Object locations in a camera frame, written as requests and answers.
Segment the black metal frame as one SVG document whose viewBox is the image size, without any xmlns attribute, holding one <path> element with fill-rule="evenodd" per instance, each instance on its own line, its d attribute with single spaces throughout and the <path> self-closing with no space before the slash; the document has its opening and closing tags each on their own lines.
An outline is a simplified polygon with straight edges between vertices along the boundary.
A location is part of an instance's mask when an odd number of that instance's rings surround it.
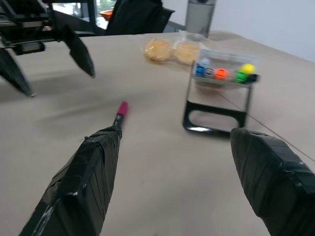
<svg viewBox="0 0 315 236">
<path fill-rule="evenodd" d="M 43 0 L 43 2 L 49 6 L 55 29 L 67 25 L 80 37 L 103 36 L 105 34 L 105 29 L 96 24 L 96 0 Z M 79 3 L 82 18 L 54 10 L 55 3 Z"/>
</svg>

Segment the grey water bottle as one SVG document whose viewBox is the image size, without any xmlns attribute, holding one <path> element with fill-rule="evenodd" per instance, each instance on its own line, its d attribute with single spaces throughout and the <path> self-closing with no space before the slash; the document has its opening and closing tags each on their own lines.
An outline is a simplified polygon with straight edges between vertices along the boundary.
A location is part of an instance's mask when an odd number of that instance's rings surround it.
<svg viewBox="0 0 315 236">
<path fill-rule="evenodd" d="M 217 0 L 188 0 L 186 31 L 208 38 Z"/>
</svg>

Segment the clear plastic box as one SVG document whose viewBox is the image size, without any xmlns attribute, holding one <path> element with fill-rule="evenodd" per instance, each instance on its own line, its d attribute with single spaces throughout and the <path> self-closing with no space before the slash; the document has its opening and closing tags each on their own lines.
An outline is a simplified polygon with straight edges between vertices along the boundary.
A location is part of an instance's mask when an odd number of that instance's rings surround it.
<svg viewBox="0 0 315 236">
<path fill-rule="evenodd" d="M 196 64 L 203 65 L 206 68 L 215 70 L 217 68 L 224 68 L 227 70 L 227 77 L 225 80 L 217 80 L 214 78 L 197 77 L 195 75 Z M 213 88 L 248 88 L 252 84 L 235 82 L 235 74 L 239 72 L 243 64 L 253 64 L 257 74 L 257 59 L 250 55 L 228 53 L 223 51 L 214 51 L 209 49 L 202 49 L 199 51 L 197 58 L 192 67 L 191 75 L 193 81 L 198 86 L 213 87 Z"/>
</svg>

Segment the orange block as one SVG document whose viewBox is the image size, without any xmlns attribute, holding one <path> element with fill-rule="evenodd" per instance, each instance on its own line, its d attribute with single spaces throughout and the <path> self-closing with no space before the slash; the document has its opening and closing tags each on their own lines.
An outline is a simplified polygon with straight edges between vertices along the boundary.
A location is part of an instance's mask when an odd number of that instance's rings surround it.
<svg viewBox="0 0 315 236">
<path fill-rule="evenodd" d="M 217 80 L 225 80 L 227 77 L 227 70 L 224 68 L 217 68 L 214 73 L 214 78 Z"/>
</svg>

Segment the black office chair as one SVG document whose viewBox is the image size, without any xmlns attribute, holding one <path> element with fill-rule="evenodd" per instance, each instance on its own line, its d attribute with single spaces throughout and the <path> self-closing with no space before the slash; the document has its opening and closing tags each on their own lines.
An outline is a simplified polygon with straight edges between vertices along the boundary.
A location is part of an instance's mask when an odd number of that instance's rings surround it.
<svg viewBox="0 0 315 236">
<path fill-rule="evenodd" d="M 117 0 L 105 35 L 162 33 L 174 12 L 162 0 Z"/>
</svg>

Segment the orange object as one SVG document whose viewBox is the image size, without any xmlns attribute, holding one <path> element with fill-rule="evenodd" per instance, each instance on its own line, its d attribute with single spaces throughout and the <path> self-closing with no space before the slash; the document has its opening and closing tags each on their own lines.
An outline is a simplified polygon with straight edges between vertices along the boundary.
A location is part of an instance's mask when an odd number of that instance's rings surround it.
<svg viewBox="0 0 315 236">
<path fill-rule="evenodd" d="M 101 15 L 101 17 L 103 17 L 106 21 L 109 21 L 112 14 L 113 14 L 113 9 L 110 10 L 105 10 L 105 11 L 101 11 L 99 13 Z"/>
</svg>

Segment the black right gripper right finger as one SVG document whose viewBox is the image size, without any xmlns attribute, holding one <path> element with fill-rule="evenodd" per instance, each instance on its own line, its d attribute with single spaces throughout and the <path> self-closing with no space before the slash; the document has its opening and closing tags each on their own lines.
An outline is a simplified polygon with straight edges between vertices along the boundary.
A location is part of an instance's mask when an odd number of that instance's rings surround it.
<svg viewBox="0 0 315 236">
<path fill-rule="evenodd" d="M 254 213 L 271 236 L 315 236 L 315 173 L 280 139 L 234 128 L 234 164 Z"/>
</svg>

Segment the black and clear pen holder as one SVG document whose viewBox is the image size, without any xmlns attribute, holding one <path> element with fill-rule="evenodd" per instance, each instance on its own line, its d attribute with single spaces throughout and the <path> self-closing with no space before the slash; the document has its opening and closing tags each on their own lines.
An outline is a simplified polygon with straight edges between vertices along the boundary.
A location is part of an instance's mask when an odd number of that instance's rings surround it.
<svg viewBox="0 0 315 236">
<path fill-rule="evenodd" d="M 189 74 L 182 126 L 185 130 L 206 135 L 229 137 L 234 127 L 246 127 L 252 100 L 253 83 L 235 83 L 196 75 L 199 65 L 194 62 Z M 229 90 L 245 90 L 244 107 L 232 104 L 224 97 Z"/>
</svg>

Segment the clear plastic bag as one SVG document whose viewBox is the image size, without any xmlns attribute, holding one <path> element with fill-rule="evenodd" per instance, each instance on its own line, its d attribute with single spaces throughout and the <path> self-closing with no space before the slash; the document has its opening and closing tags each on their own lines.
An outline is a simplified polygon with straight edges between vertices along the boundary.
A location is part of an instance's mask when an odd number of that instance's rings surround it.
<svg viewBox="0 0 315 236">
<path fill-rule="evenodd" d="M 145 55 L 144 55 L 144 49 L 146 47 L 146 45 L 153 39 L 164 39 L 164 40 L 167 40 L 169 41 L 169 43 L 171 44 L 171 47 L 172 47 L 172 52 L 173 52 L 173 55 L 172 57 L 167 60 L 167 61 L 164 61 L 164 62 L 155 62 L 155 61 L 151 61 L 149 60 Z M 152 62 L 152 63 L 156 63 L 156 64 L 163 64 L 163 63 L 167 63 L 169 61 L 177 61 L 176 57 L 175 57 L 175 50 L 176 50 L 176 47 L 178 46 L 179 43 L 181 42 L 192 42 L 192 43 L 196 43 L 200 46 L 200 50 L 205 48 L 203 42 L 205 41 L 205 38 L 202 37 L 201 35 L 194 35 L 194 34 L 190 34 L 190 33 L 186 33 L 186 32 L 183 32 L 183 33 L 180 33 L 178 35 L 169 35 L 169 36 L 166 36 L 166 35 L 162 35 L 162 36 L 158 36 L 158 35 L 154 35 L 154 36 L 150 36 L 146 43 L 144 44 L 144 46 L 142 47 L 142 53 L 144 55 L 144 57 Z"/>
</svg>

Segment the round bread bun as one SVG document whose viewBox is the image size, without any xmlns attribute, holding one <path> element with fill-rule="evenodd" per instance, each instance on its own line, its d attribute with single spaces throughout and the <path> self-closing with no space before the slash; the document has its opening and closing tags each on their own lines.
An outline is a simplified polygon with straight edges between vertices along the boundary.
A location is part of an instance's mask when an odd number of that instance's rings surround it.
<svg viewBox="0 0 315 236">
<path fill-rule="evenodd" d="M 146 45 L 144 55 L 151 61 L 164 62 L 172 57 L 173 52 L 169 41 L 153 39 Z"/>
<path fill-rule="evenodd" d="M 175 57 L 178 62 L 186 65 L 192 65 L 200 50 L 200 46 L 192 42 L 181 42 L 175 50 Z"/>
</svg>

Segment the pen with pink cap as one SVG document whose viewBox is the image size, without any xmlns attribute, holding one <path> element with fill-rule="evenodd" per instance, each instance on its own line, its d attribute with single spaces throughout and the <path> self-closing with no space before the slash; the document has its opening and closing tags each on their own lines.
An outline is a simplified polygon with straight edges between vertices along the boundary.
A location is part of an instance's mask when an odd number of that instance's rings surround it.
<svg viewBox="0 0 315 236">
<path fill-rule="evenodd" d="M 128 112 L 128 103 L 126 101 L 123 101 L 118 108 L 118 111 L 116 113 L 116 116 L 113 122 L 113 126 L 121 128 L 124 122 L 124 119 L 127 115 L 127 112 Z"/>
</svg>

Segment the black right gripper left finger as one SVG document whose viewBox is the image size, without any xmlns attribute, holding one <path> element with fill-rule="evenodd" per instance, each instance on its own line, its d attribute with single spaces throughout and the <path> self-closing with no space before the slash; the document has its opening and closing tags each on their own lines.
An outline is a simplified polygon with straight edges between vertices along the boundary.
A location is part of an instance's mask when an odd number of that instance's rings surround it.
<svg viewBox="0 0 315 236">
<path fill-rule="evenodd" d="M 55 174 L 19 236 L 99 236 L 111 196 L 122 130 L 89 137 Z"/>
</svg>

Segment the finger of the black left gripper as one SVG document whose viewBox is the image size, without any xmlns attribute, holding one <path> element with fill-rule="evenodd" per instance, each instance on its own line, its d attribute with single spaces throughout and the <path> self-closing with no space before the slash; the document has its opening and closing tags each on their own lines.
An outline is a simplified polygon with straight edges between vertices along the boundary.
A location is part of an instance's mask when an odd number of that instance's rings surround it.
<svg viewBox="0 0 315 236">
<path fill-rule="evenodd" d="M 0 76 L 18 92 L 27 97 L 35 96 L 19 65 L 5 48 L 0 48 Z"/>
<path fill-rule="evenodd" d="M 93 60 L 90 56 L 88 48 L 80 39 L 79 35 L 68 25 L 65 25 L 62 30 L 62 40 L 67 45 L 69 54 L 78 67 L 91 78 L 94 78 L 95 68 Z"/>
</svg>

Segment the yellow ball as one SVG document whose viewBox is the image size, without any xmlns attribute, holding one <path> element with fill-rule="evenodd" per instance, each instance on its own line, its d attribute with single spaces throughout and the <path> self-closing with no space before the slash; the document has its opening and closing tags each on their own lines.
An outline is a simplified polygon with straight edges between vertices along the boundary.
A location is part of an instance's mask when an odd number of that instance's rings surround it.
<svg viewBox="0 0 315 236">
<path fill-rule="evenodd" d="M 253 74 L 255 72 L 255 66 L 253 64 L 246 63 L 240 67 L 239 71 L 245 74 Z"/>
</svg>

